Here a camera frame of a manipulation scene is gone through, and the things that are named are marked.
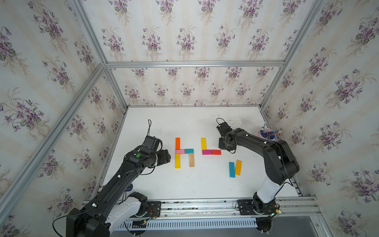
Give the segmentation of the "yellow block group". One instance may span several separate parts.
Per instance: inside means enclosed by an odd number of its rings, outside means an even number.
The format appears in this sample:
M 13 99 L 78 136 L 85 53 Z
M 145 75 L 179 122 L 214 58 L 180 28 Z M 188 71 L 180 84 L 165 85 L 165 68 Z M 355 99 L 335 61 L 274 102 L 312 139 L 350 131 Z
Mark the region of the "yellow block group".
M 181 155 L 180 154 L 175 155 L 175 168 L 176 169 L 181 168 Z
M 206 138 L 201 138 L 201 149 L 207 150 Z

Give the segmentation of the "pink block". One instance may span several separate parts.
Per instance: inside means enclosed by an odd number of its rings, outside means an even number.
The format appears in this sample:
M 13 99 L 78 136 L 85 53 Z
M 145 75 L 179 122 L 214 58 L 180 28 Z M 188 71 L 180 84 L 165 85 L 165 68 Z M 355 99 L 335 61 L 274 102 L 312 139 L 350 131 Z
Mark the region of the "pink block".
M 185 154 L 185 149 L 175 150 L 175 154 L 184 155 Z

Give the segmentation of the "red block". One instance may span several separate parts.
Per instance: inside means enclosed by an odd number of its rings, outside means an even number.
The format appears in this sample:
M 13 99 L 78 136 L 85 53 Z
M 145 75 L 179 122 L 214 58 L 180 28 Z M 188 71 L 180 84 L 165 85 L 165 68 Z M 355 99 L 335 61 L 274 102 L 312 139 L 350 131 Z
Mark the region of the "red block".
M 212 150 L 211 153 L 214 156 L 220 156 L 222 154 L 222 151 L 221 150 Z

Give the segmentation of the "magenta block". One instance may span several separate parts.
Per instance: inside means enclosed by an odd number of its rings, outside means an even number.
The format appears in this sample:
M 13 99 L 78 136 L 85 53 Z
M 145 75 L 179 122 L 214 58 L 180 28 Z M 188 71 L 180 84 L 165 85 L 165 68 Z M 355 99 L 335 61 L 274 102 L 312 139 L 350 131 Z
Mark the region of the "magenta block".
M 212 150 L 202 150 L 203 155 L 212 155 Z

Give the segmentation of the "teal block group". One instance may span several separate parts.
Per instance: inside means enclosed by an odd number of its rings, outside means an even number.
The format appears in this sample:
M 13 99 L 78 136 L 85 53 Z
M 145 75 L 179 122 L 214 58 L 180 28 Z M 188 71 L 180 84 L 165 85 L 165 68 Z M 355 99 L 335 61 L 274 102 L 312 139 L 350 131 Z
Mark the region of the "teal block group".
M 229 162 L 229 177 L 235 178 L 235 163 Z
M 193 154 L 194 153 L 194 149 L 184 149 L 185 151 L 185 154 Z

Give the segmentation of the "amber orange block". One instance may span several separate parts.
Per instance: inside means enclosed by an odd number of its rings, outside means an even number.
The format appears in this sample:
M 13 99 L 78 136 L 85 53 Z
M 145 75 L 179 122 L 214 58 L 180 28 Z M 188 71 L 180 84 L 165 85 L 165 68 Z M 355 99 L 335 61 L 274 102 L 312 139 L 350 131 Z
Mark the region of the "amber orange block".
M 241 175 L 241 168 L 242 168 L 242 161 L 237 160 L 235 163 L 235 175 L 237 176 Z

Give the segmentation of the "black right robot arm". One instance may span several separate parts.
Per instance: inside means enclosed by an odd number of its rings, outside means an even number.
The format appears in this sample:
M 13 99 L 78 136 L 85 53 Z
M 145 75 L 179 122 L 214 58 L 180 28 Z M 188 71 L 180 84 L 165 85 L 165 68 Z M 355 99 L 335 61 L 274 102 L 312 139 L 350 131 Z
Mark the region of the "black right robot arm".
M 252 135 L 247 131 L 232 129 L 227 122 L 217 125 L 221 135 L 219 148 L 235 152 L 237 146 L 242 146 L 257 153 L 264 159 L 265 179 L 261 188 L 253 195 L 252 205 L 256 213 L 274 205 L 276 195 L 281 191 L 286 181 L 290 181 L 300 171 L 300 166 L 284 140 L 271 141 Z

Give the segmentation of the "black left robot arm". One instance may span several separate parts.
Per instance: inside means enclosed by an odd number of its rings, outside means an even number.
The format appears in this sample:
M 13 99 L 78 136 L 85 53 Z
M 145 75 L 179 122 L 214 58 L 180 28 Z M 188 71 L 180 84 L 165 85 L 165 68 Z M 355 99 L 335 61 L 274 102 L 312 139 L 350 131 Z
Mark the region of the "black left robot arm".
M 142 145 L 128 152 L 114 176 L 82 209 L 73 208 L 66 218 L 67 237 L 108 237 L 127 218 L 144 214 L 147 197 L 134 192 L 117 205 L 126 188 L 146 168 L 170 162 L 160 139 L 146 136 Z

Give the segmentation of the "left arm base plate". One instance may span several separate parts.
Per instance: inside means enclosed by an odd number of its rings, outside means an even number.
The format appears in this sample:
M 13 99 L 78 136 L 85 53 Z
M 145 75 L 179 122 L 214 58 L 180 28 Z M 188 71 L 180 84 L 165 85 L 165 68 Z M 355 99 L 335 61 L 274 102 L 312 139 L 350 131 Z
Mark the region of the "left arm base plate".
M 160 217 L 162 202 L 160 201 L 147 201 L 141 204 L 140 210 L 136 215 L 131 218 L 157 218 Z

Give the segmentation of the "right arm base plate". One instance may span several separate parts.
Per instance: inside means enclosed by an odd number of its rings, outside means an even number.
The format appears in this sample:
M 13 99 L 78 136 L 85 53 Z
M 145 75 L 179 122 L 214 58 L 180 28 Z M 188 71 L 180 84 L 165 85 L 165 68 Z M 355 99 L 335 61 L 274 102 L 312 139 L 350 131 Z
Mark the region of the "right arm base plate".
M 275 216 L 280 209 L 280 205 L 272 200 L 269 203 L 262 203 L 258 199 L 240 199 L 235 205 L 235 210 L 240 215 L 268 215 Z

